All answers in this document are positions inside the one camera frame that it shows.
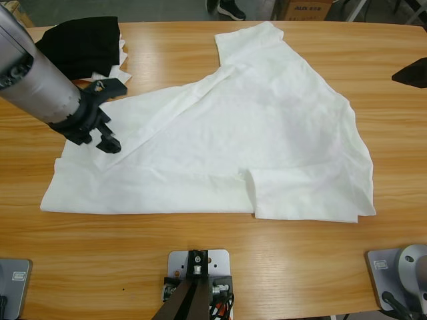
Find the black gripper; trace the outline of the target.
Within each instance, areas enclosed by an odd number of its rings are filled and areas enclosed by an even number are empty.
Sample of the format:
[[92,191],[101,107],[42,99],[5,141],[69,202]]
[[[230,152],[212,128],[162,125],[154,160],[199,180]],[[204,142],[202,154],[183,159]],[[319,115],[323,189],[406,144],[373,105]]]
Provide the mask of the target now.
[[100,105],[110,99],[111,95],[86,89],[80,89],[79,93],[77,111],[68,115],[63,121],[48,123],[48,126],[76,145],[90,143],[92,141],[91,131],[97,129],[101,133],[101,141],[96,147],[107,154],[119,153],[121,144],[112,137],[113,132],[107,126],[111,119],[100,108]]

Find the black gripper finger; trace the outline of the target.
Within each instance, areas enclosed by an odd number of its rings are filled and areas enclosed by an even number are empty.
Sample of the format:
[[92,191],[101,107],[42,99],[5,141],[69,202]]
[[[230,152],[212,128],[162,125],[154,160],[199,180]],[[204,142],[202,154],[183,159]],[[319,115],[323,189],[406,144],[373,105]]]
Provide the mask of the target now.
[[403,69],[399,70],[393,77],[425,77],[426,76],[426,58],[423,57]]
[[423,71],[398,72],[392,76],[392,80],[412,87],[426,88],[426,74]]

